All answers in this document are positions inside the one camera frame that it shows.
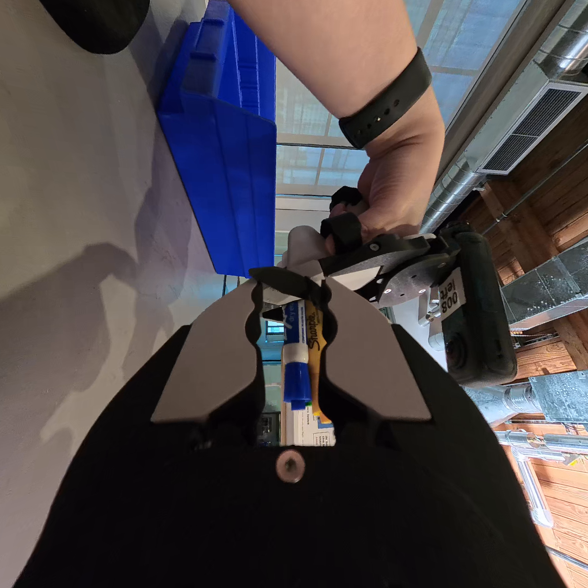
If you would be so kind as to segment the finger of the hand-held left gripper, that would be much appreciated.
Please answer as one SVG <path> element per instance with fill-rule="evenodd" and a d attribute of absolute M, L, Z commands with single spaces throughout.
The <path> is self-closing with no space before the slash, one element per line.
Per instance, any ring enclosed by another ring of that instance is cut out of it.
<path fill-rule="evenodd" d="M 273 287 L 263 287 L 263 303 L 271 306 L 284 306 L 305 297 L 304 289 L 289 288 L 283 292 Z"/>
<path fill-rule="evenodd" d="M 379 270 L 356 270 L 348 273 L 337 273 L 327 277 L 327 285 L 338 282 L 351 291 L 357 291 L 378 277 Z"/>

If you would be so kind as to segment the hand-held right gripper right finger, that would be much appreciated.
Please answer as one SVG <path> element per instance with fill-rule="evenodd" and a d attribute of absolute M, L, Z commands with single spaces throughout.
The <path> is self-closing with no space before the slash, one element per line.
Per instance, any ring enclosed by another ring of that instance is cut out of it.
<path fill-rule="evenodd" d="M 428 422 L 432 415 L 392 325 L 337 281 L 322 289 L 319 405 L 332 422 Z"/>

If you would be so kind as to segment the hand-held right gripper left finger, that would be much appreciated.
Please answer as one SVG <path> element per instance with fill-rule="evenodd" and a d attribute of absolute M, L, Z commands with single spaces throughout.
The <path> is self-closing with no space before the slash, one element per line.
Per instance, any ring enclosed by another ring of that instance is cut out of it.
<path fill-rule="evenodd" d="M 194 320 L 152 423 L 203 423 L 246 390 L 263 408 L 265 386 L 257 345 L 261 308 L 261 283 L 246 281 Z"/>

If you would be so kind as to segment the yellow marker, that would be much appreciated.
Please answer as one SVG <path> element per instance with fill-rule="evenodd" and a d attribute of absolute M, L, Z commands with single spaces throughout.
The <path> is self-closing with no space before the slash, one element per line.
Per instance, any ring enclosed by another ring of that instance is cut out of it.
<path fill-rule="evenodd" d="M 306 336 L 308 348 L 308 372 L 311 383 L 311 402 L 313 415 L 321 424 L 332 424 L 319 404 L 320 358 L 326 340 L 323 337 L 323 313 L 310 300 L 305 301 Z"/>

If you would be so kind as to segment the blue dry erase marker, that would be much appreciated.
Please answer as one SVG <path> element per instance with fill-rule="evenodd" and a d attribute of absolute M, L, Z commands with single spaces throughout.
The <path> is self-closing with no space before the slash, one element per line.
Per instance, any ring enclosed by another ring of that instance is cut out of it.
<path fill-rule="evenodd" d="M 262 317 L 266 322 L 262 358 L 277 360 L 277 350 L 269 346 L 277 343 L 276 336 L 282 334 L 283 401 L 290 403 L 292 410 L 304 409 L 305 399 L 311 399 L 305 301 L 300 299 L 271 307 L 262 313 Z"/>

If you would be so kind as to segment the person's left forearm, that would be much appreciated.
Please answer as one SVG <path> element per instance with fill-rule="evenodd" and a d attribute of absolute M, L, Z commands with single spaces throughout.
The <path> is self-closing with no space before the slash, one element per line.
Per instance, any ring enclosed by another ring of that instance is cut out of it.
<path fill-rule="evenodd" d="M 404 1 L 230 1 L 337 119 L 356 114 L 411 62 Z"/>

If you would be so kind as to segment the person's left hand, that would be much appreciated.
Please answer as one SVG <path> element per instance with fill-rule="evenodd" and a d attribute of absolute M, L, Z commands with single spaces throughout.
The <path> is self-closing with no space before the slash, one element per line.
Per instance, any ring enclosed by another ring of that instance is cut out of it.
<path fill-rule="evenodd" d="M 369 162 L 357 188 L 366 209 L 340 203 L 336 217 L 353 212 L 362 240 L 382 233 L 416 234 L 422 224 L 445 142 L 445 124 L 430 86 L 399 121 L 366 146 Z"/>

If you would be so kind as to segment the white paper sign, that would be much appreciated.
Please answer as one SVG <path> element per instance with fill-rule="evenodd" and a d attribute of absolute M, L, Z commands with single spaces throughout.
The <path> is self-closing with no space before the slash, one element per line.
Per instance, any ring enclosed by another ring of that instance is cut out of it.
<path fill-rule="evenodd" d="M 281 445 L 285 446 L 334 446 L 334 427 L 323 423 L 314 415 L 311 404 L 304 409 L 292 410 L 290 403 L 282 404 Z"/>

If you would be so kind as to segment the black watch band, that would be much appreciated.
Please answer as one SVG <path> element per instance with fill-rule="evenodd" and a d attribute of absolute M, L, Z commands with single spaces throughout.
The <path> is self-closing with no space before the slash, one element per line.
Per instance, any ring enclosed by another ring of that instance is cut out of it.
<path fill-rule="evenodd" d="M 428 90 L 432 75 L 419 47 L 404 70 L 357 113 L 339 119 L 348 142 L 358 150 L 399 121 Z"/>

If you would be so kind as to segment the blue plastic bin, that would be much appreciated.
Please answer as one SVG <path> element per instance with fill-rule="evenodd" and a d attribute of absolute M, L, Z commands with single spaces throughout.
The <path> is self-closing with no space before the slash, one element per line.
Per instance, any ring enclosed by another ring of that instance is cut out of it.
<path fill-rule="evenodd" d="M 225 1 L 191 23 L 157 115 L 218 274 L 273 266 L 276 58 Z"/>

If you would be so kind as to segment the white ceiling air vent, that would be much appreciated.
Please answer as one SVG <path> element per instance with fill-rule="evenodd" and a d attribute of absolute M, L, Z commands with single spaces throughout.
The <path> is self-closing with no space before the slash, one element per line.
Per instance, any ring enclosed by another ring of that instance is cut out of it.
<path fill-rule="evenodd" d="M 507 175 L 586 95 L 586 75 L 551 80 L 529 65 L 467 147 L 469 170 Z"/>

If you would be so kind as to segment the metal ceiling pipe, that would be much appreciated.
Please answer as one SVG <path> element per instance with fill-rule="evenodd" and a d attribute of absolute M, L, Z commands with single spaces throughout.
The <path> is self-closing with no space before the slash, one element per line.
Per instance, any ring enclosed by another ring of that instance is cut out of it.
<path fill-rule="evenodd" d="M 499 443 L 524 458 L 571 463 L 587 458 L 587 436 L 536 435 L 526 431 L 496 431 Z"/>

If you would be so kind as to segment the black round object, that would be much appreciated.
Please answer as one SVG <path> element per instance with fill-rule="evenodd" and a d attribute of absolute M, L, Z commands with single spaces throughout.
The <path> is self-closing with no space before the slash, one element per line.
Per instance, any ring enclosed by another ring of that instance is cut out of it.
<path fill-rule="evenodd" d="M 98 55 L 124 50 L 143 25 L 150 1 L 41 1 L 67 37 Z"/>

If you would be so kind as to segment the round metal duct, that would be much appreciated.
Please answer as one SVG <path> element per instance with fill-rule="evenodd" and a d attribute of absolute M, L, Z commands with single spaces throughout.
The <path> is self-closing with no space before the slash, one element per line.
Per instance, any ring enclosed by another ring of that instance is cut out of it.
<path fill-rule="evenodd" d="M 551 80 L 579 76 L 587 65 L 587 23 L 558 26 L 525 69 L 531 64 L 536 64 Z M 434 231 L 471 191 L 485 182 L 488 175 L 498 175 L 470 171 L 465 151 L 437 182 L 424 215 L 422 232 Z"/>

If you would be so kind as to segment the rectangular metal duct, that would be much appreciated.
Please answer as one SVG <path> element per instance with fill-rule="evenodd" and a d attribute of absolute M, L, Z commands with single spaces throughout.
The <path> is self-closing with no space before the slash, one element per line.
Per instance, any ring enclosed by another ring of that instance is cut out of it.
<path fill-rule="evenodd" d="M 523 414 L 542 414 L 552 423 L 587 425 L 587 371 L 535 376 L 525 383 L 463 390 L 491 426 Z"/>
<path fill-rule="evenodd" d="M 514 329 L 587 309 L 587 238 L 503 286 L 502 298 Z"/>

